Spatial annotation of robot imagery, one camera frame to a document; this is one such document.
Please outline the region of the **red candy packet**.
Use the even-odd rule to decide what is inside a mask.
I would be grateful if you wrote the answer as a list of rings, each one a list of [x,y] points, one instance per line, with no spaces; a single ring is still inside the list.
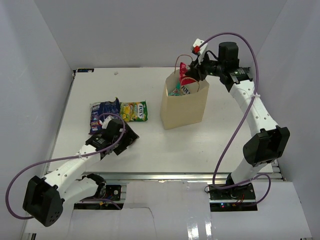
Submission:
[[[180,65],[179,65],[179,83],[180,83],[181,87],[197,82],[194,78],[187,76],[187,71],[189,69],[190,68],[188,65],[186,65],[183,62],[180,63]]]

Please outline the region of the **teal Fox's candy bag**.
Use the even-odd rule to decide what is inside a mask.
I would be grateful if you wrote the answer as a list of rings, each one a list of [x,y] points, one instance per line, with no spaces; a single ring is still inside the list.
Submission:
[[[186,85],[178,83],[174,90],[168,93],[168,96],[178,97],[191,94],[189,88]]]

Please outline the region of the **green yellow Fox's candy bag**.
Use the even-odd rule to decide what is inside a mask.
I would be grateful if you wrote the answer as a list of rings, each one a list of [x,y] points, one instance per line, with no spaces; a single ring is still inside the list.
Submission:
[[[148,120],[147,102],[120,102],[119,115],[125,122],[146,122]]]

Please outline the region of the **dark blue candy bag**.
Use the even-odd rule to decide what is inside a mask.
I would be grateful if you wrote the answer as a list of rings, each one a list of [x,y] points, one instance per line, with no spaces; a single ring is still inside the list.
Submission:
[[[90,104],[90,135],[95,134],[102,128],[102,124],[107,116],[98,117],[106,113],[117,115],[120,113],[120,101],[117,97],[114,101],[95,102]]]

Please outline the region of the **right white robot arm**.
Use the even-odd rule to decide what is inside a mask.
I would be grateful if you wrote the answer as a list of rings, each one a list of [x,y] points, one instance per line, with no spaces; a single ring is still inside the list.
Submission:
[[[192,61],[186,76],[203,81],[207,76],[218,77],[240,107],[244,121],[251,134],[243,146],[243,160],[231,172],[224,187],[226,195],[236,200],[244,193],[244,187],[266,165],[280,158],[290,137],[287,127],[281,127],[271,117],[264,106],[258,88],[250,74],[249,67],[241,67],[238,58],[239,48],[235,42],[222,42],[218,45],[218,55],[211,60],[207,43],[196,39],[191,47],[197,56]]]

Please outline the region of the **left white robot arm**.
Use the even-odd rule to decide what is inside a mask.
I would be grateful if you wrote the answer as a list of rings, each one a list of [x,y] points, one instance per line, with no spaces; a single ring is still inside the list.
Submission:
[[[121,154],[139,136],[127,123],[110,119],[93,134],[71,159],[43,177],[34,176],[27,184],[22,208],[45,227],[53,225],[64,205],[83,199],[104,199],[107,184],[103,177],[87,169],[111,153]]]

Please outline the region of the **brown paper bag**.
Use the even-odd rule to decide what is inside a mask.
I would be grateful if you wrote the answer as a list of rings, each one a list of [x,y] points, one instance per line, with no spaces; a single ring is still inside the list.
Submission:
[[[200,123],[203,120],[207,103],[210,85],[206,80],[186,85],[191,94],[168,96],[168,93],[180,83],[179,69],[180,64],[175,65],[174,71],[166,78],[164,83],[160,118],[165,130]]]

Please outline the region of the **white front cover sheet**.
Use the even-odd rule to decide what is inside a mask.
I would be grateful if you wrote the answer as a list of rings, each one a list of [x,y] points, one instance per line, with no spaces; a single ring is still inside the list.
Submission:
[[[203,183],[130,182],[121,210],[67,208],[38,240],[299,240],[311,237],[292,183],[274,182],[256,211],[212,212]]]

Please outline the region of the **left blue table label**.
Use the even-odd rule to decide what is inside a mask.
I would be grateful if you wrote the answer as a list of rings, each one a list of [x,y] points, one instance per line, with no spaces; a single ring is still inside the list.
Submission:
[[[94,68],[78,68],[77,72],[78,73],[93,73],[94,72]]]

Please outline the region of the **aluminium front rail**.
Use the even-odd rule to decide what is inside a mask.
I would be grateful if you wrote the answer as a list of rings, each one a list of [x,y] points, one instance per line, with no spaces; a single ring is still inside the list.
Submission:
[[[106,180],[204,180],[211,182],[213,174],[205,173],[96,173]]]

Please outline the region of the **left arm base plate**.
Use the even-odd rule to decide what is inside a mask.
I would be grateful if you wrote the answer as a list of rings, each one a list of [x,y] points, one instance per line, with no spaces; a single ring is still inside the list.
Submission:
[[[102,198],[87,197],[74,204],[74,210],[121,210],[124,205],[123,188],[121,185],[107,185]]]

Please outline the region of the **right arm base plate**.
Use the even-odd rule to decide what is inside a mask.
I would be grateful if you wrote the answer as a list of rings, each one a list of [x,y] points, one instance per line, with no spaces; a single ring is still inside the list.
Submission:
[[[209,195],[210,211],[214,212],[255,212],[258,210],[252,183],[228,189],[216,189],[212,185],[204,188]]]

